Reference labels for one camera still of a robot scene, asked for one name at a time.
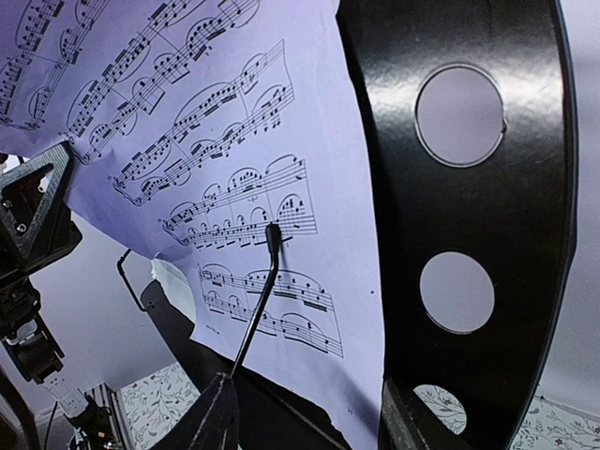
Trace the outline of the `sheet music booklet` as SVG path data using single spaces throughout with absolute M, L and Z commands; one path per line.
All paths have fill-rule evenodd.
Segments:
M 152 278 L 160 284 L 168 302 L 195 324 L 195 301 L 186 276 L 174 264 L 161 259 L 153 259 L 151 266 Z

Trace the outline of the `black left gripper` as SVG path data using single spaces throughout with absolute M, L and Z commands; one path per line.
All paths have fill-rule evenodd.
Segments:
M 1 175 L 1 288 L 69 255 L 83 234 L 65 205 L 74 166 L 60 142 Z

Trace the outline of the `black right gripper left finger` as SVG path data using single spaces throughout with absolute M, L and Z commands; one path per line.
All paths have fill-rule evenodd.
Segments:
M 239 407 L 233 379 L 217 376 L 161 439 L 162 449 L 237 449 Z

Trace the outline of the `black music stand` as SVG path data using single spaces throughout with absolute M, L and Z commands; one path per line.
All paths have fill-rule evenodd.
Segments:
M 468 449 L 505 449 L 548 356 L 575 252 L 577 114 L 555 1 L 345 1 L 337 15 L 375 186 L 384 378 L 406 383 Z M 502 100 L 499 144 L 459 168 L 418 130 L 426 88 L 480 69 Z M 490 274 L 490 321 L 458 335 L 417 279 L 446 250 Z

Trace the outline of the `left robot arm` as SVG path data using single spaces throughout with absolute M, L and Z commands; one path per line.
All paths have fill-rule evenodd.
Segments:
M 75 428 L 73 448 L 117 449 L 110 408 L 61 377 L 65 354 L 31 282 L 83 240 L 65 203 L 73 168 L 71 145 L 60 142 L 1 176 L 1 342 L 23 378 L 44 386 Z

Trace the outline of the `purple sheet music page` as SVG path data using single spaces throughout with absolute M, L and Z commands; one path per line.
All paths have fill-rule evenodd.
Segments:
M 1 148 L 67 141 L 67 203 L 176 265 L 193 338 L 377 445 L 384 327 L 368 149 L 337 1 L 5 1 Z

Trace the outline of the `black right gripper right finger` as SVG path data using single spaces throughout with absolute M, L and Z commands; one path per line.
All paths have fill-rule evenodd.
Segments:
M 469 445 L 451 432 L 404 382 L 382 386 L 379 449 L 451 450 Z

